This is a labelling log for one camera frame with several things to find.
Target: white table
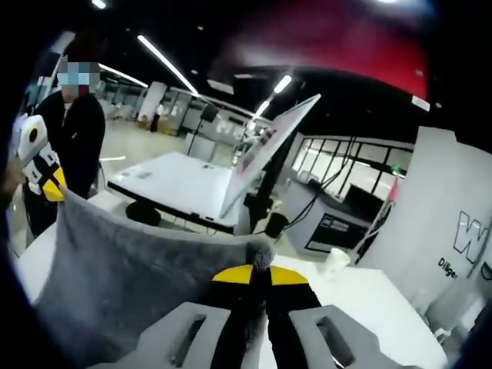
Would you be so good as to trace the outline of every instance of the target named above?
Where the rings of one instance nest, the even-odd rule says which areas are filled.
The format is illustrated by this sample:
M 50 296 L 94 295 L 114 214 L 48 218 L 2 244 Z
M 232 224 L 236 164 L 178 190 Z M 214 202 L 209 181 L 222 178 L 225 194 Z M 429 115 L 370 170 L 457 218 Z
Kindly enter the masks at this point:
M 89 200 L 113 212 L 123 202 L 102 192 Z M 41 234 L 15 262 L 26 294 L 35 302 L 48 280 L 55 255 L 56 223 Z M 324 305 L 334 304 L 359 321 L 379 338 L 381 351 L 400 364 L 423 369 L 442 369 L 446 355 L 429 328 L 398 289 L 379 270 L 345 268 L 333 278 L 325 278 L 318 264 L 277 255 L 273 265 L 302 274 Z M 261 345 L 260 369 L 277 367 L 268 340 Z
M 442 369 L 443 348 L 429 327 L 383 271 L 344 268 L 332 278 L 311 261 L 277 255 L 272 263 L 302 274 L 323 305 L 335 305 L 379 338 L 381 352 L 403 365 Z M 268 333 L 261 347 L 260 368 L 277 367 Z
M 203 135 L 192 133 L 186 134 L 186 139 L 184 140 L 184 152 L 187 154 L 190 150 L 190 156 L 193 158 L 201 159 L 203 161 L 209 161 L 214 154 L 215 141 L 206 138 Z
M 170 152 L 109 178 L 108 187 L 186 221 L 234 233 L 242 201 L 220 217 L 232 170 Z

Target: gray towel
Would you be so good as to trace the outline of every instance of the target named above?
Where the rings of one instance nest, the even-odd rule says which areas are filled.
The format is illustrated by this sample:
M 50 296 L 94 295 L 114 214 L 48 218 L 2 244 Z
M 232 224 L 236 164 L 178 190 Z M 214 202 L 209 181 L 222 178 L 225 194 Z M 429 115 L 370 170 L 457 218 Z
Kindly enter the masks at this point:
M 274 252 L 234 239 L 149 227 L 113 217 L 71 192 L 58 211 L 56 252 L 38 316 L 82 367 L 113 362 L 182 302 L 195 302 L 219 271 L 267 268 Z

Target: black jacket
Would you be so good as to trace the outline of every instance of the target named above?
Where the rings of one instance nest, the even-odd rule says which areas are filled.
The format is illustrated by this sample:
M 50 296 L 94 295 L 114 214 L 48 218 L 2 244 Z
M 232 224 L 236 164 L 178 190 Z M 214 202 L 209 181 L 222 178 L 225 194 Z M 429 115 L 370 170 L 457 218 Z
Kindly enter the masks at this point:
M 65 117 L 62 92 L 49 95 L 34 111 L 48 129 L 48 140 L 60 157 L 68 188 L 88 197 L 98 174 L 99 155 L 105 136 L 105 115 L 94 95 L 83 95 L 71 104 Z

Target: white cup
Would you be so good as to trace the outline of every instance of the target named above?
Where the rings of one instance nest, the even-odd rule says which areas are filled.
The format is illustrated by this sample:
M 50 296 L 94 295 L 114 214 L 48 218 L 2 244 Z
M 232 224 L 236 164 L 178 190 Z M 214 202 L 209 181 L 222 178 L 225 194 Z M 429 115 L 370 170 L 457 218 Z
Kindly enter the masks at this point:
M 323 265 L 323 274 L 330 276 L 351 263 L 348 254 L 339 248 L 332 248 Z

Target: glass window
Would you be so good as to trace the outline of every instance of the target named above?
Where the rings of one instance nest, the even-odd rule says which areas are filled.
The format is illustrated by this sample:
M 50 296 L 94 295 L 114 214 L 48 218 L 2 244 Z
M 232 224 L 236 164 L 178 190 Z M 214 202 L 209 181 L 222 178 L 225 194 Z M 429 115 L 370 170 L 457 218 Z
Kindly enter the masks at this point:
M 374 195 L 378 196 L 381 200 L 386 200 L 387 196 L 390 194 L 391 188 L 394 183 L 394 175 L 389 175 L 388 173 L 381 174 L 381 178 L 377 183 L 377 187 L 374 190 Z
M 323 144 L 323 151 L 335 153 L 337 150 L 338 141 L 326 140 Z
M 342 157 L 334 158 L 330 169 L 328 170 L 327 176 L 324 179 L 324 181 L 328 181 L 340 172 L 340 174 L 325 188 L 325 192 L 330 195 L 338 195 L 338 192 L 341 190 L 341 186 L 344 184 L 344 180 L 351 169 L 352 160 L 347 160 L 347 164 L 342 169 L 343 160 L 344 159 Z
M 113 101 L 113 98 L 115 97 L 115 93 L 114 92 L 107 92 L 106 93 L 106 100 L 111 102 Z
M 302 163 L 301 169 L 299 170 L 299 173 L 302 171 L 306 171 L 307 173 L 311 173 L 311 167 L 314 164 L 314 161 L 316 160 L 317 153 L 319 151 L 314 150 L 313 148 L 309 148 L 307 150 L 306 158 L 304 159 L 304 163 Z
M 377 163 L 384 163 L 386 157 L 387 148 L 376 145 L 362 144 L 359 151 L 358 158 L 376 161 Z
M 412 153 L 406 150 L 400 150 L 398 148 L 392 148 L 390 155 L 387 158 L 387 165 L 392 167 L 393 165 L 400 165 L 400 168 L 407 171 L 410 166 L 410 160 L 412 159 Z
M 371 193 L 378 175 L 378 170 L 371 168 L 371 166 L 365 163 L 360 163 L 356 161 L 341 192 L 341 197 L 345 197 L 349 188 L 351 187 L 351 184 L 356 185 L 359 188 L 362 188 L 363 190 Z
M 320 152 L 317 157 L 316 162 L 314 163 L 314 167 L 311 171 L 311 174 L 316 177 L 319 181 L 323 179 L 324 173 L 330 164 L 331 155 L 325 154 L 324 152 Z
M 309 146 L 311 146 L 311 141 L 313 140 L 305 139 L 302 142 L 301 149 L 298 152 L 298 156 L 295 158 L 294 164 L 292 165 L 292 169 L 294 169 L 295 171 L 299 171 L 302 161 L 304 160 L 304 156 L 306 156 L 308 148 Z
M 323 140 L 321 139 L 313 140 L 313 144 L 311 145 L 311 150 L 318 152 L 321 150 L 322 145 L 323 145 Z
M 359 143 L 355 142 L 353 145 L 352 145 L 352 149 L 350 150 L 350 152 L 348 153 L 348 156 L 353 158 L 355 157 L 355 154 L 357 153 L 357 149 L 359 148 Z M 337 151 L 337 157 L 339 158 L 343 158 L 344 155 L 345 155 L 345 152 L 347 151 L 347 146 L 348 146 L 348 142 L 341 142 L 340 143 L 340 146 L 338 147 L 338 151 Z

